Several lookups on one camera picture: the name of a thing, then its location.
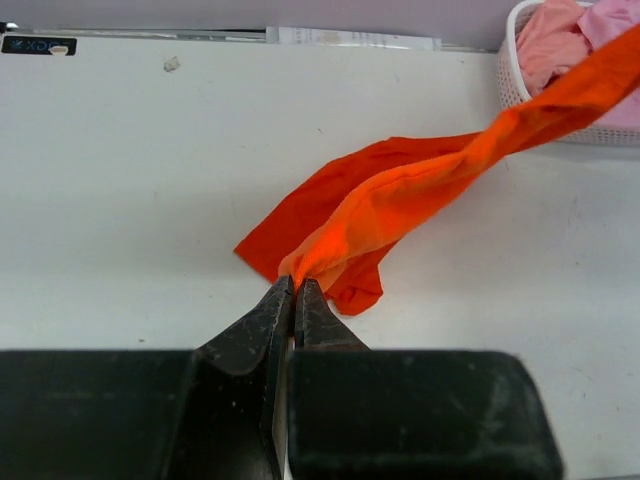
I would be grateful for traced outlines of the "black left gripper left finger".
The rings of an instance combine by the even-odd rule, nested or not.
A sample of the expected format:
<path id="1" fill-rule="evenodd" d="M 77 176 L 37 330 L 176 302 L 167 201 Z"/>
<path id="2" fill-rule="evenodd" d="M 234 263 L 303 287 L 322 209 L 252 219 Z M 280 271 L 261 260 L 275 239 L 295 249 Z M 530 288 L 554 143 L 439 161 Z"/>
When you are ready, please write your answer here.
<path id="1" fill-rule="evenodd" d="M 5 350 L 5 479 L 279 479 L 289 277 L 193 350 Z"/>

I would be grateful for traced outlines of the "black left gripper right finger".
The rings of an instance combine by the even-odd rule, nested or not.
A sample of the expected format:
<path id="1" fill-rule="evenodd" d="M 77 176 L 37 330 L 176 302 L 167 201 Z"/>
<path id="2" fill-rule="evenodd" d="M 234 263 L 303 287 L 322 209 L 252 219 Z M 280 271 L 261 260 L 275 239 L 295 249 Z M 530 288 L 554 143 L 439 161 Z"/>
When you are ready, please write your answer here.
<path id="1" fill-rule="evenodd" d="M 288 375 L 296 479 L 560 479 L 531 375 L 492 350 L 373 350 L 300 287 Z"/>

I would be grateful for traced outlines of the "orange t shirt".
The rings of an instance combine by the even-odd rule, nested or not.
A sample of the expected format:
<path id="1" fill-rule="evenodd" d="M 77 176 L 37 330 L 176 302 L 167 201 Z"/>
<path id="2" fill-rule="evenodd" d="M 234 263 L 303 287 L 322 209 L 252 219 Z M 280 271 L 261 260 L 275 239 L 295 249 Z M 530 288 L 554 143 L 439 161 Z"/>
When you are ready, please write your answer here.
<path id="1" fill-rule="evenodd" d="M 459 197 L 518 145 L 501 125 L 436 138 L 392 137 L 333 160 L 284 198 L 237 246 L 268 280 L 314 279 L 344 315 L 382 296 L 379 265 L 407 233 Z"/>

